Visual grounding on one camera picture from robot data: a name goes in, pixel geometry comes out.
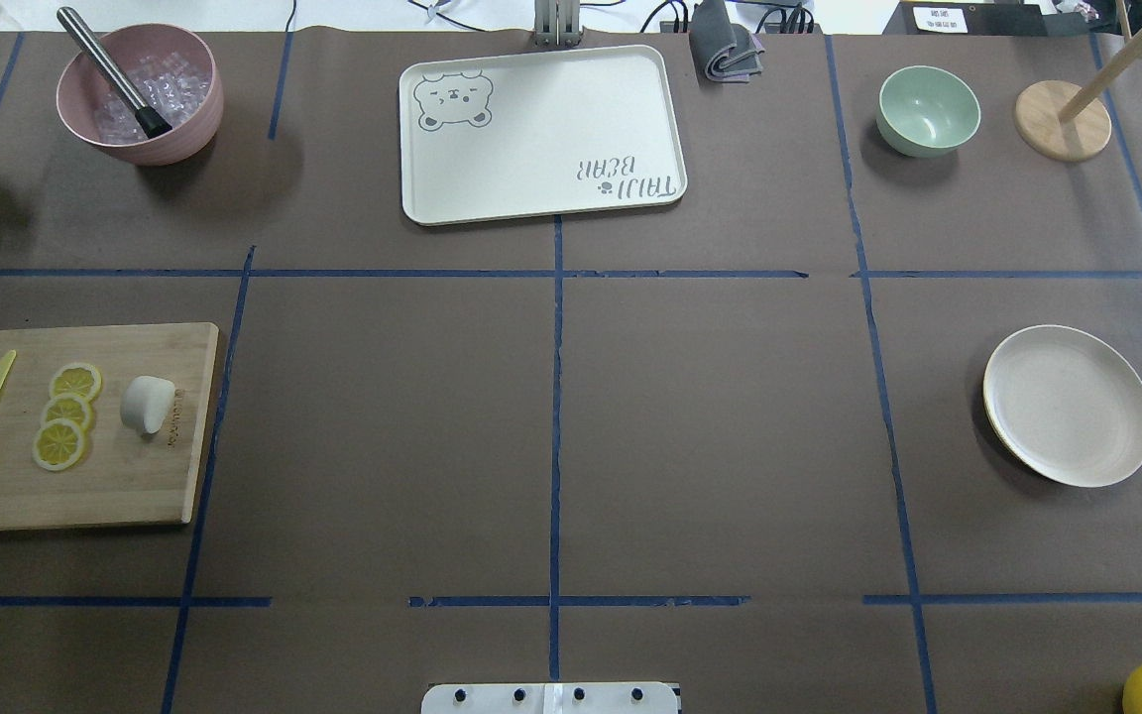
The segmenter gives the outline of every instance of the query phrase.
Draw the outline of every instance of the gray cloth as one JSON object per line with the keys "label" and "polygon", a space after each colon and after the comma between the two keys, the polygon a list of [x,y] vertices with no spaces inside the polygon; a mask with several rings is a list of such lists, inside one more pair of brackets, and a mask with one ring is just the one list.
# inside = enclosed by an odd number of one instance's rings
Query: gray cloth
{"label": "gray cloth", "polygon": [[711,81],[751,80],[763,71],[764,47],[745,26],[730,23],[725,0],[702,0],[690,22],[690,49]]}

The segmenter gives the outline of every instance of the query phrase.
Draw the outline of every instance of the green bowl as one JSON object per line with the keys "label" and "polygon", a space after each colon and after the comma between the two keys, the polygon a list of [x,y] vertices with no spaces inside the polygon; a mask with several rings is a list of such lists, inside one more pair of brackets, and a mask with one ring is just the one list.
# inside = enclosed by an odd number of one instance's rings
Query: green bowl
{"label": "green bowl", "polygon": [[981,126],[972,88],[925,64],[902,67],[879,87],[879,134],[907,157],[930,159],[955,151]]}

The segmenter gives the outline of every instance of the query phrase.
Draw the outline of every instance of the bear illustration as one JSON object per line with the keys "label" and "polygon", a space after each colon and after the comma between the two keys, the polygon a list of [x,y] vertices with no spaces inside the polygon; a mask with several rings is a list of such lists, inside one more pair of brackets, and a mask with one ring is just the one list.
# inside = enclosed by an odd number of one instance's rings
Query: bear illustration
{"label": "bear illustration", "polygon": [[488,99],[492,85],[482,70],[453,75],[425,75],[412,89],[412,98],[421,107],[417,125],[426,131],[437,131],[443,125],[469,122],[488,126],[491,110]]}

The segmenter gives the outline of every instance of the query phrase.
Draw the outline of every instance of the white tray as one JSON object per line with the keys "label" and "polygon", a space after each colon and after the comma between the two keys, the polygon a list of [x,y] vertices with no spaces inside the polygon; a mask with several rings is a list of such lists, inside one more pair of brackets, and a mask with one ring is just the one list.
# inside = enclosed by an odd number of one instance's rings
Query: white tray
{"label": "white tray", "polygon": [[646,46],[412,64],[400,159],[403,212],[423,225],[658,207],[686,186],[664,58]]}

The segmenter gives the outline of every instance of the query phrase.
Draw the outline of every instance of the round wooden base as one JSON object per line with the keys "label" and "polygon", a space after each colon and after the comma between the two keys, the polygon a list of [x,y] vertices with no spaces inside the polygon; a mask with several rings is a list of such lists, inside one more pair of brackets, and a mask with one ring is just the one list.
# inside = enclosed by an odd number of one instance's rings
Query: round wooden base
{"label": "round wooden base", "polygon": [[1016,131],[1039,154],[1060,161],[1085,161],[1101,152],[1113,136],[1113,121],[1102,101],[1095,99],[1073,121],[1061,122],[1060,110],[1083,87],[1047,80],[1029,86],[1016,98]]}

